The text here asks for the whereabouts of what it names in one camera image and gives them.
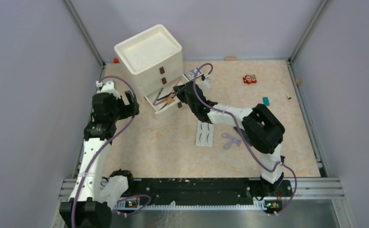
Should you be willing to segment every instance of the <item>white drawer unit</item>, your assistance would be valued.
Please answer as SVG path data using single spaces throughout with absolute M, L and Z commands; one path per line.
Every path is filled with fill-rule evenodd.
M 164 87 L 161 88 L 148 96 L 145 97 L 145 100 L 149 103 L 149 105 L 152 106 L 152 108 L 155 110 L 155 118 L 158 120 L 163 120 L 164 118 L 168 117 L 169 115 L 175 113 L 180 108 L 184 108 L 186 105 L 185 103 L 182 103 L 177 97 L 174 97 L 174 102 L 171 104 L 166 105 L 166 102 L 162 102 L 160 104 L 153 105 L 154 101 L 156 100 L 156 97 L 158 96 L 159 92 L 160 95 L 158 97 L 164 97 L 168 94 L 170 94 L 173 91 L 173 87 L 175 85 L 182 85 L 189 80 L 184 76 L 180 76 L 176 78 L 176 80 L 171 81 L 170 83 L 167 83 Z
M 139 97 L 159 91 L 183 74 L 181 45 L 156 25 L 114 46 Z

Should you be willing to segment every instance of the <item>table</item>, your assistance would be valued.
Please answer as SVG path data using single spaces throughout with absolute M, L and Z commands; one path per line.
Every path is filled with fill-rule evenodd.
M 209 61 L 214 65 L 212 86 L 204 91 L 207 99 L 234 107 L 254 107 L 268 97 L 269 109 L 285 127 L 281 155 L 300 177 L 319 177 L 299 103 L 285 60 Z M 184 62 L 185 70 L 205 62 Z M 108 64 L 105 76 L 125 78 L 122 64 Z M 256 84 L 244 84 L 242 77 L 256 75 Z M 120 94 L 128 88 L 118 83 Z M 140 114 L 117 137 L 106 157 L 103 175 L 118 169 L 131 170 L 136 178 L 235 178 L 259 177 L 260 167 L 246 147 L 232 145 L 224 150 L 228 139 L 222 133 L 238 134 L 229 125 L 216 124 L 212 147 L 195 145 L 198 120 L 184 106 L 164 120 L 154 120 L 152 107 L 138 98 Z M 128 120 L 117 122 L 120 130 Z M 292 174 L 284 169 L 285 177 Z

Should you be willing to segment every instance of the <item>teal eraser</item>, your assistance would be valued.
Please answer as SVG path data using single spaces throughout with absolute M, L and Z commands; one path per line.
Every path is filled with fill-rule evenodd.
M 270 102 L 268 101 L 268 97 L 263 97 L 263 104 L 265 105 L 265 106 L 270 106 Z

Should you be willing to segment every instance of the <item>gray floor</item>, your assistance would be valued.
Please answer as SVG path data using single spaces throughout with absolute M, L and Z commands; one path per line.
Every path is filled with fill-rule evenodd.
M 330 200 L 295 200 L 278 217 L 260 211 L 142 211 L 113 214 L 111 228 L 337 228 Z

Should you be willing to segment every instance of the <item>blue object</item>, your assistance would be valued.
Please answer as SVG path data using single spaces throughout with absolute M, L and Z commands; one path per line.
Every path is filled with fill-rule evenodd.
M 223 145 L 223 149 L 225 149 L 225 150 L 229 149 L 232 146 L 232 144 L 234 144 L 234 143 L 236 143 L 236 145 L 239 147 L 241 142 L 242 142 L 241 139 L 232 137 L 228 133 L 222 133 L 221 136 L 222 136 L 222 138 L 232 140 L 232 141 L 226 143 L 225 145 Z
M 265 105 L 265 106 L 270 106 L 270 102 L 268 101 L 268 97 L 263 97 L 263 104 Z

